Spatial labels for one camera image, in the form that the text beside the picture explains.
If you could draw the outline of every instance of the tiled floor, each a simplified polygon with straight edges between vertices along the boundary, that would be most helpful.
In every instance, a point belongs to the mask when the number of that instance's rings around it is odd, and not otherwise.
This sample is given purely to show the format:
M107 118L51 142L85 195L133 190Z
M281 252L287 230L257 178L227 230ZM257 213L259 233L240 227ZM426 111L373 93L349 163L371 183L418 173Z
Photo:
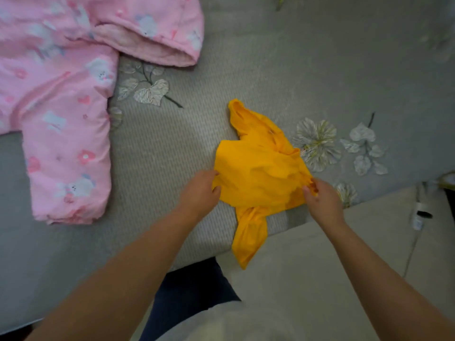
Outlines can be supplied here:
M346 210L351 227L393 269L455 321L455 225L442 191L421 201L433 219L410 226L414 187ZM231 253L217 257L248 304L272 305L308 340L377 340L332 245L315 223L269 237L242 271ZM138 340L139 327L132 340Z

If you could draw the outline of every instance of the yellow shirt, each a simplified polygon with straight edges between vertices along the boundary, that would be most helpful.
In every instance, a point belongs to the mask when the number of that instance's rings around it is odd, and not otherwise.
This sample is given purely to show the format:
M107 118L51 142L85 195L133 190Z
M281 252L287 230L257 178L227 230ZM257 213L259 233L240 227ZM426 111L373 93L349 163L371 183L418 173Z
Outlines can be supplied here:
M215 158L221 201L235 207L238 227L232 252L245 269L267 238L266 216L305 203L302 192L311 174L291 143L267 117L229 102L239 141L221 141Z

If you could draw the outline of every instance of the person's right arm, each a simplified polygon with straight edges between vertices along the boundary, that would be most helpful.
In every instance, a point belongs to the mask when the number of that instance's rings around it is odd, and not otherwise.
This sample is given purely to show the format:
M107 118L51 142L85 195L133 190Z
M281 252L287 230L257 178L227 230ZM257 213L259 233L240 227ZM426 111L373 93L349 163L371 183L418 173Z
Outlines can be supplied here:
M310 214L333 244L381 341L455 340L451 322L346 224L335 189L319 179L314 185L317 196L304 187Z

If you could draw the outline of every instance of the pink garment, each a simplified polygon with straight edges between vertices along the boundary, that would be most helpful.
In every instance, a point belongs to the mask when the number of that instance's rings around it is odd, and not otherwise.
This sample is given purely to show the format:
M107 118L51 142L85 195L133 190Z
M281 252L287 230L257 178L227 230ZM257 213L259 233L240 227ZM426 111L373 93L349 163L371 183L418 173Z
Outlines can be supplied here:
M190 66L202 39L198 0L0 1L0 134L22 131L37 220L104 213L117 50Z

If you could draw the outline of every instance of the person's left arm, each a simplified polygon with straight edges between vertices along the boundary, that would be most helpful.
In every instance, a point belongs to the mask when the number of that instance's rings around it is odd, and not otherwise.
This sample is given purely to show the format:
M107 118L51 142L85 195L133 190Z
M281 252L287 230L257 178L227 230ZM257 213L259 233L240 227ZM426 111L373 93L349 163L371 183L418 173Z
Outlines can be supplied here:
M186 237L218 203L216 171L200 171L179 205L77 287L27 341L127 341Z

